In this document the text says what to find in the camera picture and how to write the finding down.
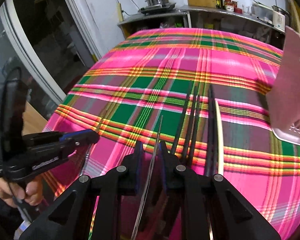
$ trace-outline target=person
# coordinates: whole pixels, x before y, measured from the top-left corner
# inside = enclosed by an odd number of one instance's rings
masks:
[[[42,178],[37,176],[26,185],[26,190],[16,183],[8,183],[0,178],[0,226],[6,231],[7,235],[13,239],[15,231],[23,222],[21,215],[12,199],[12,192],[15,197],[24,199],[31,206],[38,205],[42,199]]]

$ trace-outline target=pink container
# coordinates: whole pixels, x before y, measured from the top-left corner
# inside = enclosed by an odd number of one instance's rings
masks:
[[[266,98],[276,137],[300,145],[300,34],[286,27],[283,57]]]

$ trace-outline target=plaid tablecloth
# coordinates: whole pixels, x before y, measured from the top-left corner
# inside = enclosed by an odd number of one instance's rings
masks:
[[[265,94],[282,51],[236,34],[205,29],[155,29],[135,33],[100,59],[73,87],[45,130],[96,129],[85,173],[105,174],[132,152],[136,140],[154,149],[174,139],[186,92],[199,84],[200,122],[192,168],[203,174],[207,147],[207,92],[213,84],[223,124],[225,177],[287,239],[300,223],[300,147],[271,131]],[[185,124],[188,122],[191,102]],[[185,137],[183,129],[177,153]],[[44,177],[60,195],[78,176],[82,155]]]

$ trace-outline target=hand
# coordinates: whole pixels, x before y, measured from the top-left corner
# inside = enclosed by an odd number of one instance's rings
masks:
[[[36,206],[42,201],[43,195],[41,176],[37,176],[34,178],[34,180],[27,184],[26,192],[16,183],[11,182],[10,187],[15,197],[18,199],[24,199],[31,206]],[[3,178],[0,178],[0,198],[9,206],[17,207],[12,199],[13,195],[11,190],[8,183]]]

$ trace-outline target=metal screw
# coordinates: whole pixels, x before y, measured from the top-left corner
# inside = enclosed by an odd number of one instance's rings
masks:
[[[88,179],[89,179],[89,177],[87,175],[82,175],[82,176],[80,176],[79,181],[84,183],[84,182],[87,182]]]
[[[220,175],[220,174],[214,175],[213,178],[214,178],[216,181],[223,181],[223,176]]]
[[[186,167],[183,166],[183,165],[178,165],[178,166],[176,167],[176,169],[177,169],[177,171],[185,171],[185,170],[186,170]]]
[[[118,172],[124,172],[126,169],[127,169],[126,166],[123,165],[117,167]]]

